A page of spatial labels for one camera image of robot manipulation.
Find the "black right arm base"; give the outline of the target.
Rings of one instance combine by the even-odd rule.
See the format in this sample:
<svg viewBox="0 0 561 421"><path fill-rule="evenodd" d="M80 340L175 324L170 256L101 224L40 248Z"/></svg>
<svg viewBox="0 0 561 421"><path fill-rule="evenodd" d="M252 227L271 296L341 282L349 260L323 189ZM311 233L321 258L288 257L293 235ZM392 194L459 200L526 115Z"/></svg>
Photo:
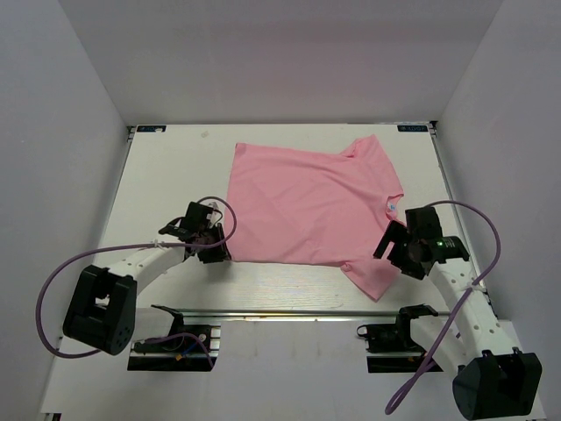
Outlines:
<svg viewBox="0 0 561 421"><path fill-rule="evenodd" d="M412 339L410 323L414 319L439 316L431 306L418 304L400 308L391 324L360 325L356 333L366 341L368 372L414 373L429 348Z"/></svg>

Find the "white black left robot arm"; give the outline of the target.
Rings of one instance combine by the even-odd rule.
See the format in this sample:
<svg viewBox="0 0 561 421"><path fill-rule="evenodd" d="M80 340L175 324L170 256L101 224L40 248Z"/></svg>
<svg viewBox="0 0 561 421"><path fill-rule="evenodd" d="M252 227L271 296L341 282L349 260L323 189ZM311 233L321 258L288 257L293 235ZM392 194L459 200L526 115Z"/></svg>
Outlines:
<svg viewBox="0 0 561 421"><path fill-rule="evenodd" d="M218 197L208 196L188 205L182 217L172 219L151 243L126 246L133 254L110 265L85 267L78 278L63 334L110 355L121 353L131 342L155 338L167 350L180 347L185 328L167 320L150 323L148 309L137 306L138 294L168 270L195 256L215 263L231 258L226 242Z"/></svg>

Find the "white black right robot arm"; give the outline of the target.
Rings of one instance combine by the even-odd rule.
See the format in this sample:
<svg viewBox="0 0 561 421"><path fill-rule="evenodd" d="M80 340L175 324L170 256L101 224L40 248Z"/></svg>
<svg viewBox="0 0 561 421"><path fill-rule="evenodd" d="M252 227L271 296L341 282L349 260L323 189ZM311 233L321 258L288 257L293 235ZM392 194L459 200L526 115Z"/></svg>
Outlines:
<svg viewBox="0 0 561 421"><path fill-rule="evenodd" d="M495 239L489 266L474 275L465 245L457 236L444 235L436 207L430 203L406 210L406 221L391 222L373 254L386 257L404 275L429 279L449 310L442 320L427 304L403 307L393 324L373 331L373 352L421 352L418 368L385 412L393 414L420 377L440 367L452 378L454 402L464 419L528 416L542 364L503 330L481 285L501 256L501 240Z"/></svg>

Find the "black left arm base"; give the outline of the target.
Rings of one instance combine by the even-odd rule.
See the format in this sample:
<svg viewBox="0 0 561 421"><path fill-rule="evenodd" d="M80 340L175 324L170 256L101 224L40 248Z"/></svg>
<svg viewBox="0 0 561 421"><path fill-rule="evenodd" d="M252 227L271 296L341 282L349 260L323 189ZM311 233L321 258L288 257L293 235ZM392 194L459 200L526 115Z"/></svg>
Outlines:
<svg viewBox="0 0 561 421"><path fill-rule="evenodd" d="M141 308L136 316L128 371L187 373L213 369L221 325L162 305Z"/></svg>

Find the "pink t shirt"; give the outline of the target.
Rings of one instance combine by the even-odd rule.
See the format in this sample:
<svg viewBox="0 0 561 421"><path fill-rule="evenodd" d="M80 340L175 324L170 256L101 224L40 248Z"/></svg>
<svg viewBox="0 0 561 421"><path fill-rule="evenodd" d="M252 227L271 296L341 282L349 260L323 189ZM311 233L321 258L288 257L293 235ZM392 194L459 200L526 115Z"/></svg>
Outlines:
<svg viewBox="0 0 561 421"><path fill-rule="evenodd" d="M339 268L379 300L397 276L373 253L397 219L403 197L391 160L375 136L341 153L238 143L224 229L236 262Z"/></svg>

